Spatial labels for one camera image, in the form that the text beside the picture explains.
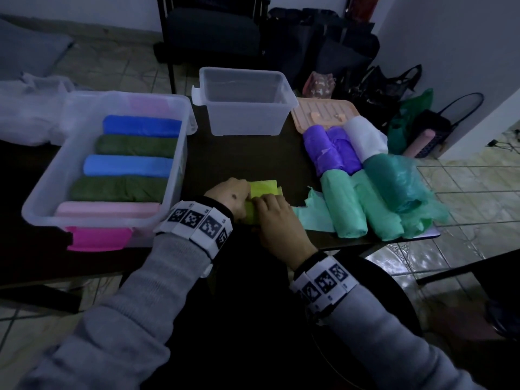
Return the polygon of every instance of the purple rolled bag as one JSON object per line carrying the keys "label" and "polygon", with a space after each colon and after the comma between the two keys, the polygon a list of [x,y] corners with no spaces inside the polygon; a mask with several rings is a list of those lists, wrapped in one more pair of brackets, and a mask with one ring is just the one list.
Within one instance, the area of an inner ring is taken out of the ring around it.
{"label": "purple rolled bag", "polygon": [[350,138],[343,127],[333,126],[327,130],[327,136],[339,153],[343,161],[343,168],[348,175],[354,175],[357,171],[363,168],[359,157],[357,157]]}
{"label": "purple rolled bag", "polygon": [[343,170],[341,156],[323,126],[309,127],[303,134],[303,142],[319,177],[328,170]]}

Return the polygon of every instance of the person's right hand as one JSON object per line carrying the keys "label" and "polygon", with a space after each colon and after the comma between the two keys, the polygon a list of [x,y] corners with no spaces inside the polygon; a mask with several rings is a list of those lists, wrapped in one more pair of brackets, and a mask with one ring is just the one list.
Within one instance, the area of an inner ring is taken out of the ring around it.
{"label": "person's right hand", "polygon": [[258,211],[265,247],[295,271],[318,250],[283,196],[266,194],[252,199]]}

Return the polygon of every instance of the clear plastic bin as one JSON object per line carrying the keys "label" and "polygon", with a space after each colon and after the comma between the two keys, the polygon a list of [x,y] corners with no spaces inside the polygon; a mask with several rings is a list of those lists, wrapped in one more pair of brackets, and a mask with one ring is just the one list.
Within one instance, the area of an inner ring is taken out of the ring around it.
{"label": "clear plastic bin", "polygon": [[[69,189],[83,175],[86,157],[94,153],[94,144],[103,134],[103,119],[108,115],[148,116],[181,120],[172,170],[159,212],[146,219],[54,216],[56,208],[68,201]],[[131,228],[128,246],[151,246],[152,229],[180,200],[188,147],[187,134],[197,131],[190,100],[185,96],[125,93],[119,91],[70,93],[60,122],[69,138],[45,170],[22,207],[22,216],[35,226],[84,228]]]}
{"label": "clear plastic bin", "polygon": [[206,105],[213,135],[278,135],[298,106],[285,75],[277,71],[200,69],[194,105]]}

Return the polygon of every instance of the white rolled bag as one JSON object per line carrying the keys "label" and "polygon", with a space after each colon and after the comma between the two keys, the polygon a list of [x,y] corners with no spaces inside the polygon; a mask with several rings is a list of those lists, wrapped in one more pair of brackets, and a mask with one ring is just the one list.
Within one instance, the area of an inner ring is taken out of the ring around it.
{"label": "white rolled bag", "polygon": [[388,139],[362,116],[356,116],[343,125],[357,157],[364,163],[376,154],[388,153]]}

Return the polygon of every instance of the hand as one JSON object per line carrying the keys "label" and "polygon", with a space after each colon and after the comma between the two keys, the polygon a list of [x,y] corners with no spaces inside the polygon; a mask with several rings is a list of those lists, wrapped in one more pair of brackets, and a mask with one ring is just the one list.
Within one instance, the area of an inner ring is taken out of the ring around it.
{"label": "hand", "polygon": [[206,191],[205,196],[228,207],[235,221],[245,219],[245,200],[251,195],[251,185],[245,179],[229,178],[213,189]]}
{"label": "hand", "polygon": [[253,198],[265,247],[295,271],[318,250],[283,196],[266,194]]}

